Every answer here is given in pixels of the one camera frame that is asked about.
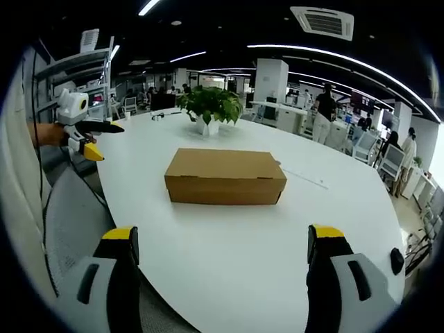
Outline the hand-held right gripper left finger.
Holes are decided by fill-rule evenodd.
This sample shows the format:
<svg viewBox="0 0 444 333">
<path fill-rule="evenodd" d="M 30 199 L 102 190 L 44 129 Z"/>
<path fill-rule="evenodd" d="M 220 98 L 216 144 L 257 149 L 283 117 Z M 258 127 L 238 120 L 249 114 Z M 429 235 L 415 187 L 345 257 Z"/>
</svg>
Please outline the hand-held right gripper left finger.
<svg viewBox="0 0 444 333">
<path fill-rule="evenodd" d="M 64 277 L 57 310 L 70 332 L 141 332 L 138 228 L 106 232 Z"/>
</svg>

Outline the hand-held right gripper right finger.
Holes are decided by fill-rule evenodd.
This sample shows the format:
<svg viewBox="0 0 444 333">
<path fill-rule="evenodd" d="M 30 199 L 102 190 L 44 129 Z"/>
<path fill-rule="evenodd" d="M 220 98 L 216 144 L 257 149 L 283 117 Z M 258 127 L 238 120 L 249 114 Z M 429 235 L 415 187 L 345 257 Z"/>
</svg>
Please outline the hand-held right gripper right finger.
<svg viewBox="0 0 444 333">
<path fill-rule="evenodd" d="M 374 332 L 396 310 L 389 281 L 342 231 L 308 227 L 306 332 Z"/>
</svg>

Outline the person's left hand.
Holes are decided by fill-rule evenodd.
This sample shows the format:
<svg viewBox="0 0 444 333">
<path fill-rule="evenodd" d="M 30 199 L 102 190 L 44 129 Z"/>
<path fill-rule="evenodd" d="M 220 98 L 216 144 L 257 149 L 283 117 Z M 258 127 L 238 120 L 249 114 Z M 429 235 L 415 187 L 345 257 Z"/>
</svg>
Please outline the person's left hand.
<svg viewBox="0 0 444 333">
<path fill-rule="evenodd" d="M 67 144 L 67 133 L 64 127 L 58 123 L 37 123 L 29 128 L 34 147 L 56 146 Z"/>
</svg>

